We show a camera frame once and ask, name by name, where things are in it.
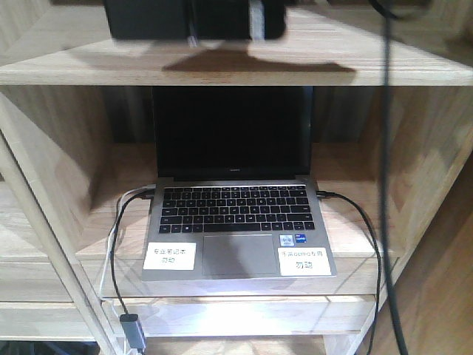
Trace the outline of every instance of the shelf board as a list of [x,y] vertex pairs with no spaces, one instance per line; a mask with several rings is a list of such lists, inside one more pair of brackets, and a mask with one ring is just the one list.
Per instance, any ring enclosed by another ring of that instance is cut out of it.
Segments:
[[46,262],[36,233],[6,182],[0,181],[0,262]]
[[[381,85],[371,9],[297,7],[278,41],[114,41],[102,6],[52,6],[0,55],[0,84]],[[472,85],[472,46],[435,18],[397,25],[394,85]]]
[[[366,163],[357,144],[316,144],[313,148],[312,171],[320,189],[342,193],[351,197],[365,209],[378,228],[378,188],[367,173]],[[152,145],[114,145],[105,169],[101,186],[95,196],[86,228],[81,236],[77,257],[79,260],[102,260],[105,255],[106,236],[115,219],[115,204],[125,191],[148,183],[156,178],[156,163]],[[144,245],[150,203],[135,200],[129,204],[122,219],[125,237],[117,250],[122,260],[144,258]],[[342,200],[325,200],[321,210],[335,257],[373,258],[372,246],[358,212]],[[394,256],[403,254],[395,228],[391,250]]]

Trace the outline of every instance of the laptop screen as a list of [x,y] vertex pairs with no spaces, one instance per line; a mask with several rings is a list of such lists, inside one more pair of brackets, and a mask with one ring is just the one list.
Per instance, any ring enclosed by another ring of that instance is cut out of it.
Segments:
[[286,178],[310,171],[312,87],[155,87],[160,177]]

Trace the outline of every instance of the black cord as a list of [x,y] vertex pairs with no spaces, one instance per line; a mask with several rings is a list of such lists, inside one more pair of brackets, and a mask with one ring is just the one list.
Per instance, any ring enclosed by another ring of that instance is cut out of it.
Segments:
[[367,355],[371,354],[372,350],[372,342],[375,337],[375,330],[376,330],[376,324],[378,323],[378,312],[379,312],[379,294],[381,292],[381,254],[379,252],[379,247],[378,247],[378,242],[376,240],[375,236],[375,229],[372,227],[372,224],[370,222],[370,219],[368,218],[366,212],[354,201],[349,199],[348,197],[344,195],[337,194],[336,192],[327,192],[327,191],[317,191],[317,197],[320,198],[331,198],[331,197],[336,197],[336,198],[341,198],[344,201],[347,201],[350,205],[356,208],[358,213],[361,215],[361,218],[363,218],[364,223],[367,225],[368,232],[371,235],[371,240],[372,240],[372,247],[375,249],[376,253],[376,259],[378,260],[378,279],[376,280],[376,300],[375,300],[375,316],[372,321],[372,327],[371,327],[371,336],[370,336],[370,345],[368,347]]
[[126,207],[130,202],[137,198],[146,198],[150,196],[150,190],[146,190],[143,192],[139,192],[136,195],[131,196],[122,206],[120,214],[117,217],[116,221],[116,227],[115,230],[113,231],[113,241],[112,241],[112,247],[110,248],[110,270],[112,272],[112,282],[113,282],[113,287],[115,288],[115,293],[117,294],[118,300],[120,301],[121,306],[123,307],[123,311],[125,314],[129,314],[128,309],[125,306],[125,302],[123,301],[123,298],[120,294],[120,291],[118,290],[118,285],[117,285],[117,280],[115,279],[115,246],[117,244],[117,238],[118,238],[118,226],[120,225],[121,218],[123,216],[123,213],[125,212]]
[[[392,0],[387,0],[386,8],[391,9]],[[382,133],[381,133],[381,156],[380,156],[380,219],[381,219],[381,244],[383,246],[384,274],[386,279],[387,299],[391,313],[392,328],[398,350],[401,355],[407,355],[407,346],[401,327],[401,319],[398,312],[395,289],[391,275],[391,261],[389,259],[389,226],[388,226],[388,191],[389,191],[389,159],[390,159],[390,107],[391,86],[389,85],[390,60],[391,60],[391,38],[392,21],[389,16],[384,20],[384,87],[382,96]]]
[[390,18],[397,21],[415,20],[421,17],[425,12],[426,8],[432,3],[432,0],[423,0],[418,6],[419,10],[406,15],[398,15],[391,11],[391,6],[382,5],[378,0],[368,0],[373,9],[378,11],[383,17]]

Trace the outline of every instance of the white sticker with chinese text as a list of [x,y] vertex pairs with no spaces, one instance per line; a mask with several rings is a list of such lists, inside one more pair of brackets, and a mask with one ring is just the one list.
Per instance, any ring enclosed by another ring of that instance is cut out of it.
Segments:
[[331,275],[325,248],[278,248],[281,276]]
[[196,243],[150,243],[146,270],[194,270]]

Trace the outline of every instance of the white cable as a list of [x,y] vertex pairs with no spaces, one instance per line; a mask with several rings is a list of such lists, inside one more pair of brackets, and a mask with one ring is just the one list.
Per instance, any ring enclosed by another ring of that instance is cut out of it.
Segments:
[[133,194],[135,192],[139,193],[139,192],[143,192],[143,191],[151,190],[151,189],[156,189],[156,185],[151,184],[151,185],[141,186],[141,187],[138,187],[136,189],[129,190],[129,191],[125,192],[123,195],[121,195],[120,200],[118,201],[118,210],[115,212],[115,214],[116,214],[115,215],[115,221],[114,221],[113,226],[110,229],[109,235],[106,239],[105,258],[103,259],[101,281],[100,281],[100,284],[98,286],[98,297],[102,301],[107,301],[107,298],[103,297],[103,295],[102,295],[102,290],[103,290],[103,284],[105,283],[105,276],[106,276],[107,266],[108,266],[109,261],[110,261],[110,251],[112,250],[112,238],[113,238],[113,234],[115,233],[115,229],[117,228],[118,215],[120,214],[120,211],[123,208],[123,204],[125,203],[125,199],[126,199],[126,197],[128,197],[128,195]]

